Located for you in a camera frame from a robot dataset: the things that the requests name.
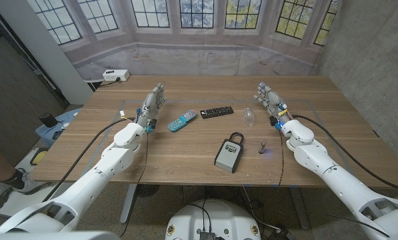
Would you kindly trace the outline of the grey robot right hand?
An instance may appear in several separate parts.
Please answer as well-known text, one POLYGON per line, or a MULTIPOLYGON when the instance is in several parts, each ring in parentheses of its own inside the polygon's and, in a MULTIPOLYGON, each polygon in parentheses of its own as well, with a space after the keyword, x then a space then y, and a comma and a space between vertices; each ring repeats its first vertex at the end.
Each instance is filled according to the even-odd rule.
POLYGON ((274 91, 270 86, 264 82, 258 85, 258 92, 254 98, 260 102, 269 113, 280 124, 284 125, 286 122, 292 120, 292 116, 287 109, 285 101, 274 91))

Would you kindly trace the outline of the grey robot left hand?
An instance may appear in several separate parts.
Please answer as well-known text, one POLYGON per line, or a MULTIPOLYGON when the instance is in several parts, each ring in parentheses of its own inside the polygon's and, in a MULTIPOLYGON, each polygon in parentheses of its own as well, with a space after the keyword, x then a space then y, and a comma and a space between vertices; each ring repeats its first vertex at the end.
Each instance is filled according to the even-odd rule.
POLYGON ((155 119, 166 98, 164 95, 164 86, 158 83, 145 98, 142 106, 139 108, 135 123, 142 127, 148 126, 152 119, 155 119))

